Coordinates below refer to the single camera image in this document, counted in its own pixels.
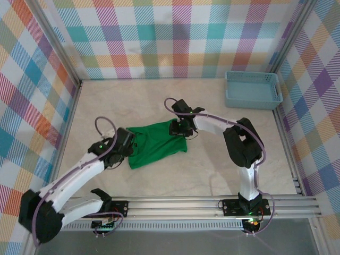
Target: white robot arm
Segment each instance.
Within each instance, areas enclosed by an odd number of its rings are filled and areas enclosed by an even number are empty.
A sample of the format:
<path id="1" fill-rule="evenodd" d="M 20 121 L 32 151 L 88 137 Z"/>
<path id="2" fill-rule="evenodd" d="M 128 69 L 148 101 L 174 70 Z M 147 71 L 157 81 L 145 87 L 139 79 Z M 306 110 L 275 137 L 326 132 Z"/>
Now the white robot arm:
<path id="1" fill-rule="evenodd" d="M 171 135 L 190 136 L 195 130 L 205 130 L 213 134 L 223 136 L 232 161 L 240 167 L 241 188 L 239 192 L 239 204 L 242 212 L 247 215 L 257 210 L 262 200 L 255 183 L 257 163 L 262 157 L 262 150 L 258 141 L 241 129 L 255 129 L 248 119 L 223 122 L 209 117 L 209 113 L 203 108 L 192 110 L 183 99 L 177 101 L 172 109 L 178 116 L 178 121 L 173 121 L 169 127 Z M 111 151 L 113 136 L 116 135 L 116 144 Z M 109 131 L 103 135 L 103 140 L 94 143 L 88 152 L 68 172 L 55 180 L 39 192 L 27 191 L 21 200 L 19 223 L 32 232 L 33 213 L 37 210 L 36 234 L 41 243 L 46 243 L 54 238 L 62 227 L 68 223 L 93 213 L 105 213 L 111 211 L 111 196 L 100 189 L 92 190 L 86 197 L 76 200 L 69 198 L 91 178 L 100 174 L 108 167 L 120 163 L 125 157 L 133 153 L 132 142 L 134 134 L 126 129 L 119 128 L 117 133 Z M 104 157 L 96 159 L 109 151 Z M 58 181 L 62 182 L 52 189 Z"/>

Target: plaid wall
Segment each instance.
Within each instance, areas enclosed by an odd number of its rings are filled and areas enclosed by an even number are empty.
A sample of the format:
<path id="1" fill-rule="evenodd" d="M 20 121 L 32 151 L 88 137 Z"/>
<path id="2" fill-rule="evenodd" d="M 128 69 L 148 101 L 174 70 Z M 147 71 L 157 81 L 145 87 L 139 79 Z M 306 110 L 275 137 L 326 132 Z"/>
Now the plaid wall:
<path id="1" fill-rule="evenodd" d="M 21 196 L 49 179 L 76 87 L 24 0 L 0 0 L 0 254 L 18 254 Z"/>
<path id="2" fill-rule="evenodd" d="M 340 0 L 319 0 L 279 76 L 280 112 L 308 195 L 340 250 Z"/>
<path id="3" fill-rule="evenodd" d="M 273 55 L 272 55 L 272 57 L 269 61 L 269 65 L 266 68 L 266 72 L 270 72 L 271 71 L 270 69 L 273 67 L 274 63 L 277 61 L 278 55 L 280 54 L 280 51 L 283 49 L 283 46 L 286 43 L 288 36 L 292 33 L 292 30 L 294 29 L 295 22 L 296 22 L 297 18 L 299 17 L 299 14 L 300 14 L 300 12 L 303 8 L 303 5 L 306 1 L 307 0 L 299 0 L 299 3 L 297 4 L 297 6 L 296 6 L 296 8 L 293 12 L 293 15 L 291 16 L 291 19 L 289 20 L 288 25 L 287 25 L 285 31 L 283 32 L 279 43 L 277 44 L 275 52 L 273 53 Z"/>
<path id="4" fill-rule="evenodd" d="M 282 44 L 294 23 L 298 3 L 40 0 L 84 79 L 223 77 L 227 70 L 265 71 L 280 38 Z"/>

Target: green cloth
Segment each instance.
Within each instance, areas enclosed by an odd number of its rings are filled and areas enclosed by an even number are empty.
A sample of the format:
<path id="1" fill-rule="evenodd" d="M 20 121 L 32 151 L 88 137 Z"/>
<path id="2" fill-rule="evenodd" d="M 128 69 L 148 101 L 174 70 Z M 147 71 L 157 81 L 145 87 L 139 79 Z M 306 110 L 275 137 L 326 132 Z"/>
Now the green cloth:
<path id="1" fill-rule="evenodd" d="M 158 161 L 178 151 L 187 152 L 184 137 L 169 135 L 171 121 L 127 128 L 136 135 L 133 141 L 133 154 L 129 156 L 131 169 Z"/>

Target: cable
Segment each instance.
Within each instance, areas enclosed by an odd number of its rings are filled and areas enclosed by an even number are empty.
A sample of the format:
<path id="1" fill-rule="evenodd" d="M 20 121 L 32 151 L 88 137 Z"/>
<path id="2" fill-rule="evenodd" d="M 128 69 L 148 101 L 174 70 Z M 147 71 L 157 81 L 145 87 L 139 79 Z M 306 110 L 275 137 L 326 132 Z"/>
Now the cable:
<path id="1" fill-rule="evenodd" d="M 271 199 L 272 202 L 273 202 L 273 211 L 272 211 L 272 213 L 271 213 L 271 215 L 270 215 L 270 219 L 269 219 L 267 225 L 266 225 L 264 228 L 258 230 L 256 233 L 261 233 L 262 231 L 264 231 L 264 230 L 269 226 L 269 224 L 271 223 L 271 221 L 272 221 L 272 219 L 273 219 L 273 216 L 274 216 L 274 213 L 275 213 L 275 201 L 274 201 L 274 198 L 273 198 L 273 196 L 272 196 L 271 194 L 262 192 L 262 191 L 258 188 L 258 182 L 257 182 L 257 174 L 258 174 L 258 173 L 257 173 L 257 169 L 258 169 L 258 167 L 259 167 L 260 165 L 262 165 L 262 164 L 265 162 L 265 160 L 267 159 L 267 153 L 266 153 L 265 146 L 263 145 L 263 143 L 260 141 L 260 139 L 257 137 L 257 135 L 255 135 L 251 130 L 249 130 L 247 127 L 245 127 L 245 126 L 243 126 L 243 125 L 241 125 L 241 124 L 239 124 L 239 123 L 237 123 L 237 122 L 229 121 L 229 120 L 226 120 L 226 119 L 224 119 L 224 118 L 221 118 L 221 117 L 218 117 L 218 116 L 215 116 L 215 115 L 206 114 L 206 113 L 177 113 L 177 112 L 171 110 L 171 109 L 166 105 L 166 102 L 169 101 L 169 100 L 174 100 L 175 102 L 177 102 L 177 100 L 174 99 L 174 98 L 172 98 L 172 97 L 168 97 L 168 98 L 166 98 L 166 99 L 164 100 L 164 107 L 165 107 L 169 112 L 171 112 L 171 113 L 173 113 L 173 114 L 182 115 L 182 116 L 192 116 L 192 115 L 195 115 L 195 116 L 209 117 L 209 118 L 214 118 L 214 119 L 216 119 L 216 120 L 218 120 L 218 121 L 222 121 L 222 122 L 224 122 L 224 123 L 226 123 L 226 124 L 231 124 L 231 125 L 238 126 L 238 127 L 242 128 L 243 130 L 246 130 L 246 131 L 247 131 L 247 132 L 248 132 L 248 133 L 256 140 L 256 142 L 259 144 L 259 146 L 260 146 L 260 148 L 261 148 L 261 150 L 262 150 L 262 152 L 263 152 L 263 157 L 262 157 L 262 160 L 261 160 L 260 162 L 258 162 L 257 164 L 254 165 L 254 184 L 255 184 L 256 190 L 257 190 L 260 194 L 262 194 L 263 196 L 270 196 L 270 199 Z"/>
<path id="2" fill-rule="evenodd" d="M 72 174 L 74 174 L 75 172 L 77 171 L 80 171 L 82 170 L 84 167 L 94 163 L 95 161 L 97 161 L 98 159 L 104 157 L 106 154 L 108 154 L 112 149 L 113 147 L 115 146 L 116 144 L 116 141 L 117 141 L 117 128 L 115 126 L 115 124 L 113 124 L 113 122 L 108 119 L 107 117 L 104 117 L 104 116 L 99 116 L 95 119 L 95 127 L 98 131 L 99 134 L 101 134 L 101 132 L 98 130 L 98 127 L 97 127 L 97 121 L 99 119 L 104 119 L 104 120 L 107 120 L 113 127 L 114 131 L 115 131 L 115 134 L 114 134 L 114 139 L 113 139 L 113 142 L 111 144 L 111 146 L 101 155 L 99 155 L 98 157 L 90 160 L 90 161 L 87 161 L 85 162 L 84 164 L 80 165 L 80 166 L 77 166 L 76 168 L 72 169 L 71 171 L 69 171 L 67 174 L 65 174 L 63 177 L 60 178 L 59 181 L 57 181 L 53 186 L 52 188 L 50 188 L 46 194 L 42 197 L 42 199 L 39 201 L 38 205 L 37 205 L 37 208 L 35 209 L 34 211 L 34 214 L 33 214 L 33 218 L 32 218 L 32 237 L 33 237 L 33 242 L 34 242 L 34 245 L 35 247 L 39 247 L 39 241 L 37 239 L 37 216 L 38 216 L 38 211 L 41 207 L 41 205 L 45 202 L 46 198 L 52 194 L 54 192 L 54 190 L 65 180 L 67 179 L 69 176 L 71 176 Z"/>
<path id="3" fill-rule="evenodd" d="M 111 235 L 113 232 L 115 232 L 115 230 L 116 230 L 117 228 L 119 228 L 119 226 L 122 224 L 122 222 L 123 222 L 123 220 L 124 220 L 124 215 L 123 215 L 122 213 L 120 213 L 120 212 L 117 212 L 117 211 L 97 212 L 97 213 L 95 213 L 95 214 L 89 214 L 89 216 L 99 216 L 99 215 L 107 215 L 107 214 L 119 215 L 119 216 L 121 217 L 121 221 L 118 223 L 118 225 L 117 225 L 113 230 L 107 232 L 106 234 L 103 233 L 103 237 L 106 237 L 106 236 L 108 236 L 108 235 Z M 98 237 L 98 235 L 99 235 L 99 234 L 97 233 L 97 229 L 98 229 L 98 228 L 99 228 L 99 226 L 95 228 L 96 237 Z"/>
<path id="4" fill-rule="evenodd" d="M 270 218 L 269 218 L 269 221 L 267 223 L 266 226 L 264 226 L 262 229 L 258 230 L 256 233 L 261 233 L 262 231 L 264 231 L 268 226 L 269 224 L 271 223 L 271 221 L 273 220 L 273 217 L 274 217 L 274 214 L 275 214 L 275 200 L 273 198 L 273 196 L 269 193 L 265 193 L 265 192 L 262 192 L 259 188 L 258 188 L 258 182 L 257 182 L 257 175 L 258 175 L 258 172 L 257 170 L 255 169 L 255 173 L 254 173 L 254 183 L 255 183 L 255 188 L 257 189 L 257 191 L 262 194 L 262 196 L 269 196 L 272 203 L 273 203 L 273 211 L 271 212 L 271 215 L 270 215 Z"/>
<path id="5" fill-rule="evenodd" d="M 248 129 L 247 127 L 237 123 L 237 122 L 233 122 L 233 121 L 229 121 L 229 120 L 226 120 L 224 118 L 221 118 L 221 117 L 218 117 L 218 116 L 215 116 L 215 115 L 210 115 L 210 114 L 206 114 L 206 113 L 177 113 L 173 110 L 171 110 L 167 105 L 166 105 L 166 102 L 169 101 L 169 100 L 174 100 L 177 102 L 176 99 L 172 98 L 172 97 L 168 97 L 164 100 L 164 107 L 171 113 L 173 114 L 176 114 L 176 115 L 182 115 L 182 116 L 192 116 L 192 115 L 195 115 L 195 116 L 203 116 L 203 117 L 209 117 L 209 118 L 214 118 L 218 121 L 222 121 L 226 124 L 231 124 L 231 125 L 235 125 L 235 126 L 238 126 L 244 130 L 246 130 L 255 140 L 256 142 L 259 144 L 262 152 L 263 152 L 263 157 L 262 157 L 262 161 L 258 162 L 256 165 L 255 165 L 255 168 L 262 165 L 266 158 L 267 158 L 267 153 L 266 153 L 266 150 L 265 150 L 265 146 L 263 145 L 263 143 L 260 141 L 260 139 L 257 137 L 257 135 L 255 135 L 250 129 Z"/>
<path id="6" fill-rule="evenodd" d="M 198 137 L 198 132 L 196 131 L 196 130 L 194 130 L 194 132 L 197 134 L 195 137 L 193 137 L 193 138 L 190 138 L 190 139 L 187 139 L 187 138 L 185 138 L 185 140 L 186 141 L 190 141 L 190 140 L 193 140 L 193 139 L 195 139 L 196 137 Z"/>
<path id="7" fill-rule="evenodd" d="M 118 164 L 117 166 L 115 166 L 115 167 L 111 167 L 111 168 L 107 168 L 107 169 L 109 169 L 109 170 L 116 169 L 116 168 L 117 168 L 117 167 L 119 167 L 121 164 L 122 164 L 122 161 L 120 161 L 120 162 L 119 162 L 119 164 Z"/>
<path id="8" fill-rule="evenodd" d="M 219 200 L 219 202 L 217 203 L 217 207 L 218 207 L 218 209 L 223 210 L 223 208 L 219 206 L 219 203 L 221 203 L 221 202 L 222 202 L 222 200 Z"/>
<path id="9" fill-rule="evenodd" d="M 263 219 L 264 219 L 264 210 L 262 209 L 262 207 L 260 207 L 260 210 L 261 210 L 261 214 L 262 214 L 262 218 L 261 218 L 261 221 L 260 221 L 260 222 L 262 222 Z"/>
<path id="10" fill-rule="evenodd" d="M 118 212 L 119 213 L 119 211 L 118 211 L 118 209 L 116 208 L 116 207 L 114 207 L 113 208 L 116 212 Z M 119 219 L 119 217 L 117 217 L 116 219 L 114 219 L 114 222 L 117 222 L 118 221 L 118 219 Z"/>

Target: blue plastic basket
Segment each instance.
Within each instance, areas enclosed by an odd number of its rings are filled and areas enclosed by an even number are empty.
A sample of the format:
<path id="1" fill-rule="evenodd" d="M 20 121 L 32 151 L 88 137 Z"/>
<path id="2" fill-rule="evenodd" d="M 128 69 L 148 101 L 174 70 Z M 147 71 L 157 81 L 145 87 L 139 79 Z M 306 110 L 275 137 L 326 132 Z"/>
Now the blue plastic basket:
<path id="1" fill-rule="evenodd" d="M 275 109 L 282 101 L 281 88 L 275 73 L 225 73 L 227 107 Z"/>

